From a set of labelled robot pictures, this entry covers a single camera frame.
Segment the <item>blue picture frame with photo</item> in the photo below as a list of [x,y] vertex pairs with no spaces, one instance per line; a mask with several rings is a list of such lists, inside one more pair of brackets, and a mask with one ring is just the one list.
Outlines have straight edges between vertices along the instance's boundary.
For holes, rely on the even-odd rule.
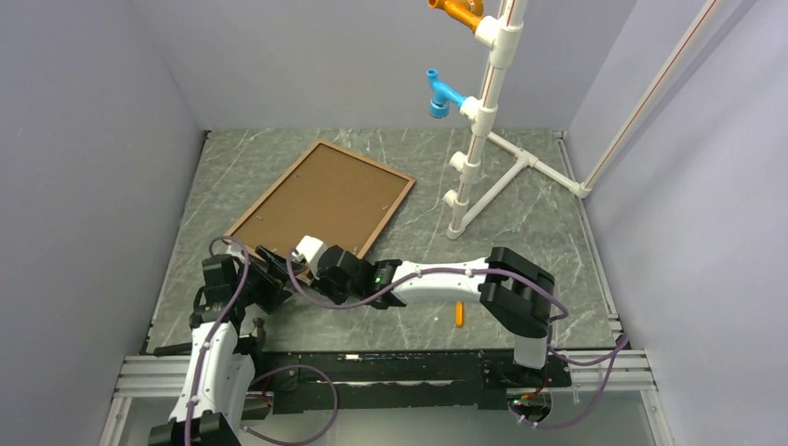
[[357,257],[374,242],[416,179],[318,139],[228,230],[249,249],[286,256],[304,236]]

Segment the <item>yellow handled screwdriver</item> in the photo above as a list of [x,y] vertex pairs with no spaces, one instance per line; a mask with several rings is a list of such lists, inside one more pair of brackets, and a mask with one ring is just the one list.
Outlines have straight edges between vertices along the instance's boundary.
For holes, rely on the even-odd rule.
[[454,326],[461,328],[464,326],[465,320],[465,306],[462,302],[456,302],[454,305]]

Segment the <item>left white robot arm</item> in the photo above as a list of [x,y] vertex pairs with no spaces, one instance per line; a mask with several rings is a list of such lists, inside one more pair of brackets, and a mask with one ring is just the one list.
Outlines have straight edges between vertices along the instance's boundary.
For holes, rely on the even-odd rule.
[[202,274],[189,318],[191,341],[154,350],[155,356],[188,351],[190,360],[177,403],[165,424],[151,428],[150,445],[239,444],[246,392],[267,377],[259,358],[264,335],[240,330],[247,307],[270,314],[290,296],[284,258],[262,246],[248,258],[214,254],[203,260]]

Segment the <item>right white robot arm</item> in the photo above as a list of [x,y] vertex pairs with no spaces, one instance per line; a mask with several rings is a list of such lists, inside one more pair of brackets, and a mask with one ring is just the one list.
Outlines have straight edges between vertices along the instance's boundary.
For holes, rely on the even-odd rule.
[[514,336],[512,373],[533,386],[548,371],[547,344],[555,278],[506,247],[448,264],[400,259],[370,262],[338,245],[302,248],[297,262],[313,276],[312,288],[342,306],[348,299],[377,309],[432,302],[480,304]]

